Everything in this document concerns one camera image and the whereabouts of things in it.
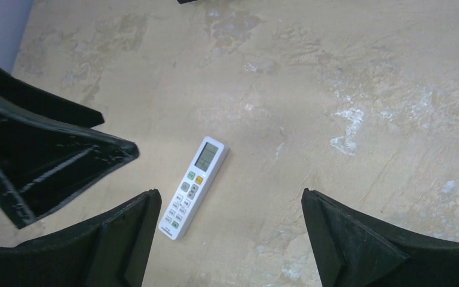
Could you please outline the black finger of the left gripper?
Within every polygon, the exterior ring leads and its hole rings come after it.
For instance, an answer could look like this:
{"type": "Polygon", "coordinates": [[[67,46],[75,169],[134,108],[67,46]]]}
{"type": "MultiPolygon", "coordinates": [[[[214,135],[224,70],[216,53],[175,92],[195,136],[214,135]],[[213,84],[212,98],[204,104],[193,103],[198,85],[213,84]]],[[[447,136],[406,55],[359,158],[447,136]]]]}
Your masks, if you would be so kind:
{"type": "Polygon", "coordinates": [[[101,112],[18,80],[1,68],[0,96],[35,114],[76,126],[92,128],[105,122],[101,112]]]}
{"type": "Polygon", "coordinates": [[[17,228],[54,213],[138,156],[133,142],[0,97],[0,209],[17,228]]]}

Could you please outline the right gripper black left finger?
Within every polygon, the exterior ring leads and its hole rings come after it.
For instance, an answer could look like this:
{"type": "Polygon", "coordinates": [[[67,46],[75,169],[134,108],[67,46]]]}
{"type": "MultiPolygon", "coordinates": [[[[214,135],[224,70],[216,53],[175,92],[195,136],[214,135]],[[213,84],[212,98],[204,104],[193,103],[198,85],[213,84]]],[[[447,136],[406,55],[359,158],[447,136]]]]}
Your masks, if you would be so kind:
{"type": "Polygon", "coordinates": [[[142,286],[161,209],[145,191],[90,219],[0,247],[0,286],[142,286]]]}

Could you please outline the white remote control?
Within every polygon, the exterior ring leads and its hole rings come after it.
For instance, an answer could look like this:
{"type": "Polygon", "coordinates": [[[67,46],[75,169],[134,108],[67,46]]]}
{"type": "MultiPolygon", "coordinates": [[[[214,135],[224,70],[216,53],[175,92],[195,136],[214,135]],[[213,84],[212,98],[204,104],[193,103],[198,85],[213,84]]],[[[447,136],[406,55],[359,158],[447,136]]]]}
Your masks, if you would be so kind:
{"type": "Polygon", "coordinates": [[[164,215],[158,222],[158,229],[169,239],[179,240],[184,236],[228,151],[229,148],[225,144],[214,138],[206,136],[202,140],[164,215]]]}

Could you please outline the left black foam block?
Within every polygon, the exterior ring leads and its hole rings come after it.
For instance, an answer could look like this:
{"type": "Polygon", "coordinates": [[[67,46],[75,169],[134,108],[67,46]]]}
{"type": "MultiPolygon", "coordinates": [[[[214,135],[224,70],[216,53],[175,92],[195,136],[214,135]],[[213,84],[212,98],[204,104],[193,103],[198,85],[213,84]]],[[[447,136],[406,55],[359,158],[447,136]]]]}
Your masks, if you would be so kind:
{"type": "Polygon", "coordinates": [[[190,3],[190,2],[194,2],[194,1],[197,1],[197,0],[178,0],[178,3],[179,4],[187,4],[187,3],[190,3]]]}

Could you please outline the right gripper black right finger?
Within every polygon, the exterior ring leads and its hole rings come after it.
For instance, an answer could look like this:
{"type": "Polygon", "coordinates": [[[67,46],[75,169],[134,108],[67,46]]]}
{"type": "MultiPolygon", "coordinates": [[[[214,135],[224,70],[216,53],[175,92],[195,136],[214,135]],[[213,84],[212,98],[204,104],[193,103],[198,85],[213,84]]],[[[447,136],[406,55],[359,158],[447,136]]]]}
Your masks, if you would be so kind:
{"type": "Polygon", "coordinates": [[[323,286],[459,286],[459,243],[418,234],[304,190],[323,286]]]}

